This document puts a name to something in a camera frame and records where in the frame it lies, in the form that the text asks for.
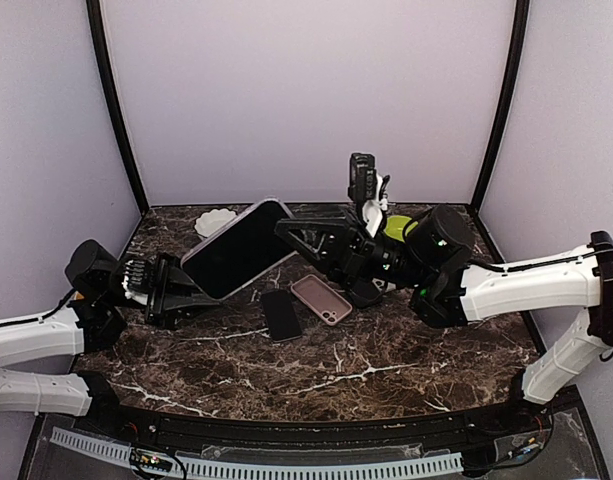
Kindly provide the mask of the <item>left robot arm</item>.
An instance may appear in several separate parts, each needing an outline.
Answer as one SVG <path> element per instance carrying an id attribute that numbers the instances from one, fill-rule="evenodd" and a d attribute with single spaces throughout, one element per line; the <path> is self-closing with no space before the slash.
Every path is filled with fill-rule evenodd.
<path id="1" fill-rule="evenodd" d="M 71 289 L 55 308 L 0 319 L 0 413 L 88 417 L 106 436 L 117 436 L 127 427 L 127 415 L 102 374 L 38 374 L 14 365 L 113 347 L 127 326 L 123 308 L 142 311 L 150 325 L 172 329 L 178 315 L 219 302 L 182 271 L 176 257 L 117 259 L 95 240 L 76 248 L 65 275 Z"/>

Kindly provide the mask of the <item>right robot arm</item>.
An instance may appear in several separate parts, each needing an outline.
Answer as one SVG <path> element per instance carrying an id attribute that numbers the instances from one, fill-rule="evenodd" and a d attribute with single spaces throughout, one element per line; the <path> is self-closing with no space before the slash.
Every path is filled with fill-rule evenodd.
<path id="1" fill-rule="evenodd" d="M 474 259 L 475 236 L 463 217 L 438 205 L 409 220 L 398 239 L 383 221 L 352 210 L 337 218 L 283 219 L 275 233 L 356 304 L 387 289 L 412 289 L 409 305 L 426 325 L 467 326 L 501 314 L 576 307 L 567 331 L 513 380 L 496 413 L 507 434 L 520 432 L 535 405 L 550 402 L 594 359 L 613 349 L 613 239 L 592 233 L 570 251 L 507 264 Z"/>

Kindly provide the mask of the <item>pink phone case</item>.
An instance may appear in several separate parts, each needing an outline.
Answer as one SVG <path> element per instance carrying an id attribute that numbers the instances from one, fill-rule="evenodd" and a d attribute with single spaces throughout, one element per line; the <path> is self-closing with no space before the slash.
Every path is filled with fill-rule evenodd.
<path id="1" fill-rule="evenodd" d="M 313 274 L 294 282 L 290 290 L 298 300 L 329 326 L 337 325 L 353 310 L 347 300 Z"/>

